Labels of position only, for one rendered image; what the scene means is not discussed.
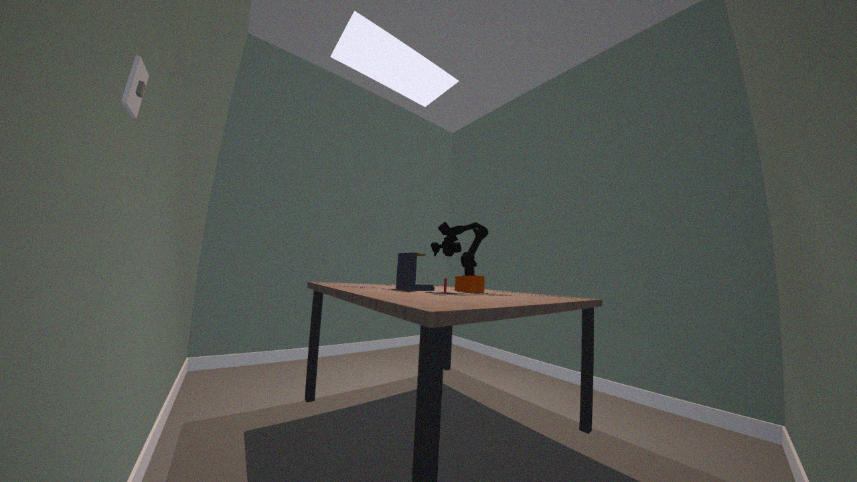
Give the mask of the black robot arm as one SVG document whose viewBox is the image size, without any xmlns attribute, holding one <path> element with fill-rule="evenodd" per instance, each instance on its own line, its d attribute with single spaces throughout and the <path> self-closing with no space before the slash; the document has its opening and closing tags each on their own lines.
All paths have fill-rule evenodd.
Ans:
<svg viewBox="0 0 857 482">
<path fill-rule="evenodd" d="M 469 247 L 469 250 L 463 253 L 461 257 L 461 264 L 465 267 L 465 276 L 477 276 L 475 275 L 474 269 L 474 266 L 477 266 L 477 263 L 475 263 L 474 260 L 475 251 L 477 251 L 479 245 L 481 244 L 481 241 L 483 241 L 483 239 L 487 237 L 487 235 L 489 235 L 489 230 L 485 228 L 485 226 L 477 222 L 466 226 L 454 226 L 454 228 L 450 228 L 448 224 L 444 222 L 438 227 L 438 229 L 440 230 L 442 235 L 452 237 L 452 239 L 454 239 L 454 242 L 458 240 L 456 235 L 461 234 L 464 231 L 469 231 L 470 229 L 473 229 L 473 231 L 475 232 L 475 239 L 471 247 Z"/>
</svg>

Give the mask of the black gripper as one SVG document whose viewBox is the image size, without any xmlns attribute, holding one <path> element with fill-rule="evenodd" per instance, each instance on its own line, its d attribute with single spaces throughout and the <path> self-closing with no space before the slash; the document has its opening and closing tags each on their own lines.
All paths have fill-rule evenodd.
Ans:
<svg viewBox="0 0 857 482">
<path fill-rule="evenodd" d="M 437 253 L 440 251 L 440 249 L 450 250 L 448 253 L 448 256 L 452 256 L 454 252 L 456 252 L 456 253 L 461 252 L 461 244 L 460 243 L 454 243 L 454 239 L 452 239 L 452 237 L 446 237 L 444 239 L 445 240 L 444 240 L 444 242 L 442 242 L 442 244 L 438 244 L 438 243 L 432 243 L 431 244 L 431 248 L 434 251 L 434 256 L 437 255 Z"/>
</svg>

